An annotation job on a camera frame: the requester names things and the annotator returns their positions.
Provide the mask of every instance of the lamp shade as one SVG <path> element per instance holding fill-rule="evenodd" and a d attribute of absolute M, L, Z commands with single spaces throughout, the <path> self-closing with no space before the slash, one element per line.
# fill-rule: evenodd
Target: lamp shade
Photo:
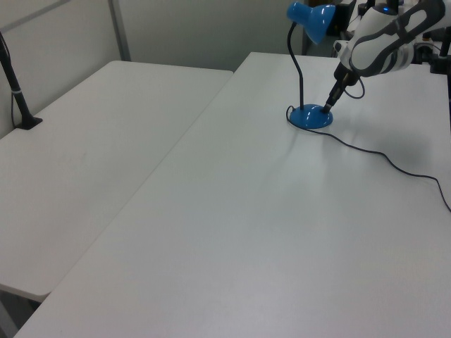
<path fill-rule="evenodd" d="M 304 27 L 309 38 L 318 44 L 326 35 L 326 30 L 330 25 L 335 6 L 322 5 L 308 7 L 299 2 L 294 2 L 288 7 L 287 17 Z"/>

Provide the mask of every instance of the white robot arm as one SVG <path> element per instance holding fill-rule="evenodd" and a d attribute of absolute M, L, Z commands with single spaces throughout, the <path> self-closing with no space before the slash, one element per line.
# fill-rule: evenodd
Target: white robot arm
<path fill-rule="evenodd" d="M 451 0 L 423 0 L 398 16 L 379 4 L 368 10 L 349 42 L 334 45 L 340 57 L 335 70 L 337 80 L 323 112 L 341 97 L 346 86 L 359 77 L 370 77 L 406 68 L 414 55 L 416 36 L 437 28 L 451 26 Z"/>

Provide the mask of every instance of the lamp base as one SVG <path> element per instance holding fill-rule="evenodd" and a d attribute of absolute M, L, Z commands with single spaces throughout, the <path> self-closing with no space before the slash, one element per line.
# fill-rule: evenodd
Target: lamp base
<path fill-rule="evenodd" d="M 319 129 L 330 125 L 333 121 L 331 112 L 323 113 L 323 107 L 317 104 L 305 104 L 304 109 L 297 107 L 290 114 L 290 122 L 302 129 Z"/>
<path fill-rule="evenodd" d="M 16 125 L 17 129 L 24 129 L 24 130 L 30 130 L 32 128 L 34 128 L 35 126 L 37 126 L 38 124 L 40 124 L 42 122 L 41 118 L 36 118 L 36 117 L 32 117 L 32 118 L 28 118 L 26 120 L 22 120 L 21 123 L 19 123 L 18 125 Z"/>

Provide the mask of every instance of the table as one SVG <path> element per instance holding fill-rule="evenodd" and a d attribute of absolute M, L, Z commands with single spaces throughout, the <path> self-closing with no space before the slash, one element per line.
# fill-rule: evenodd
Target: table
<path fill-rule="evenodd" d="M 0 289 L 53 291 L 231 74 L 115 61 L 0 140 Z"/>
<path fill-rule="evenodd" d="M 337 62 L 299 57 L 306 103 Z M 446 77 L 364 81 L 327 130 L 449 198 Z M 449 337 L 436 186 L 290 127 L 297 90 L 289 56 L 251 54 L 17 337 Z"/>

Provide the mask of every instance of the blue lamp base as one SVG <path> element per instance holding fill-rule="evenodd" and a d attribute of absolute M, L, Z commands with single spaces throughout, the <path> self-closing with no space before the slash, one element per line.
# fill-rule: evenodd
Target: blue lamp base
<path fill-rule="evenodd" d="M 330 125 L 333 121 L 332 113 L 323 113 L 323 107 L 317 104 L 305 104 L 304 109 L 297 107 L 290 114 L 290 122 L 303 129 L 319 129 Z"/>

